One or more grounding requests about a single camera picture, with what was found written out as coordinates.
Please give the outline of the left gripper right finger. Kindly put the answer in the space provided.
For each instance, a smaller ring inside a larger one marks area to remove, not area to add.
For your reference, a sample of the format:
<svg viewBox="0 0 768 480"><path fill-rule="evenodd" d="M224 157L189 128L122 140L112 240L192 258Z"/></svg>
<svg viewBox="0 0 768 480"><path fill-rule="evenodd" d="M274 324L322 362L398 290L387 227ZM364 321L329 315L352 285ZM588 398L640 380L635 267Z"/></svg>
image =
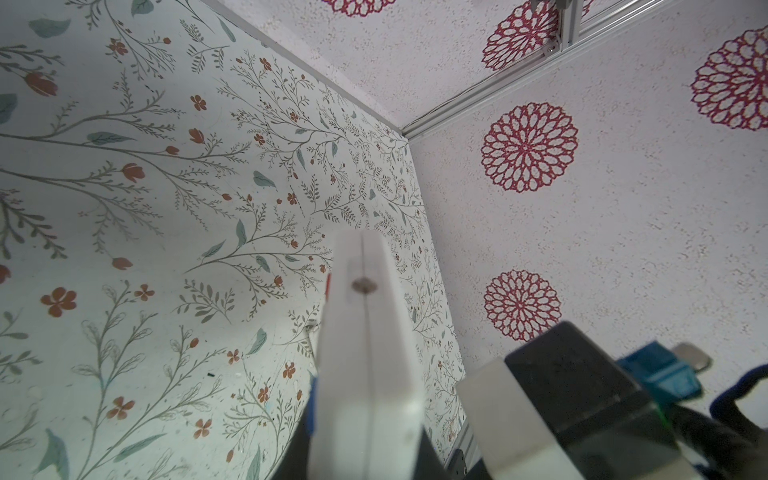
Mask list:
<svg viewBox="0 0 768 480"><path fill-rule="evenodd" d="M365 231L362 247L364 276L375 284L364 295L373 380L367 477L411 479L425 400L415 335L387 241Z"/></svg>

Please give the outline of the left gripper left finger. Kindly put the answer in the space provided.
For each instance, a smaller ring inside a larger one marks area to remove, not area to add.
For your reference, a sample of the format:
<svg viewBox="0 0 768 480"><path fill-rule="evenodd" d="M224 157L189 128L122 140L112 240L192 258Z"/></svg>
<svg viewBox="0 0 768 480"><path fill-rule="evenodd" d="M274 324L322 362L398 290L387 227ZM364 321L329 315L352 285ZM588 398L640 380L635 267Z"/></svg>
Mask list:
<svg viewBox="0 0 768 480"><path fill-rule="evenodd" d="M313 434L307 477L361 479L366 450L366 347L361 231L340 234L327 282L313 389Z"/></svg>

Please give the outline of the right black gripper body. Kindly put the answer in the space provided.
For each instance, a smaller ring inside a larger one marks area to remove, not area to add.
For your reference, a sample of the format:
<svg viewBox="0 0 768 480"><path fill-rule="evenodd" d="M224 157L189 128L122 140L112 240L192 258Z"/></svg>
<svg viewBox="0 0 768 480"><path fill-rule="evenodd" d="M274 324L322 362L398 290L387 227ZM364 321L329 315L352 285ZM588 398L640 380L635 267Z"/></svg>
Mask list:
<svg viewBox="0 0 768 480"><path fill-rule="evenodd" d="M619 359L563 322L504 363L522 405L511 479L699 479L662 410L697 397L693 367L653 341Z"/></svg>

